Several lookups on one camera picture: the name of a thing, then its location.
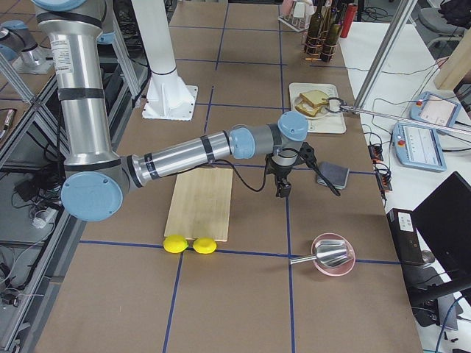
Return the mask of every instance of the computer monitor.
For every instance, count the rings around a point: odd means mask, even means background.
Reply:
[[[436,299],[461,291],[471,304],[471,186],[453,172],[411,214],[451,282],[431,290]]]

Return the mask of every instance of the bread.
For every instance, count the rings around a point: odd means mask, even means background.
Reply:
[[[314,109],[328,105],[329,96],[321,90],[310,90],[308,92],[300,93],[300,98],[303,102],[309,104]]]
[[[313,108],[311,105],[302,101],[301,103],[296,105],[294,108],[301,114],[314,118],[317,115],[317,113],[322,109],[322,106]]]

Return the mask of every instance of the metal scoop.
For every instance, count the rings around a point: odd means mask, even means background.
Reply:
[[[303,263],[315,260],[320,265],[328,268],[335,268],[350,261],[347,243],[340,239],[320,240],[314,247],[314,254],[290,259],[290,264]]]

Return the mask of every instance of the red cylinder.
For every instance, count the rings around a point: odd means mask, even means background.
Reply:
[[[357,9],[358,6],[356,4],[348,4],[347,11],[345,13],[344,27],[341,31],[340,38],[346,38],[348,36],[348,32],[352,26]]]

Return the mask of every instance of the blue and white device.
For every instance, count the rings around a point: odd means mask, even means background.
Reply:
[[[432,92],[423,92],[411,107],[411,118],[439,126],[453,126],[460,109],[457,102]]]
[[[392,133],[397,158],[403,165],[426,171],[447,170],[435,129],[396,123]]]

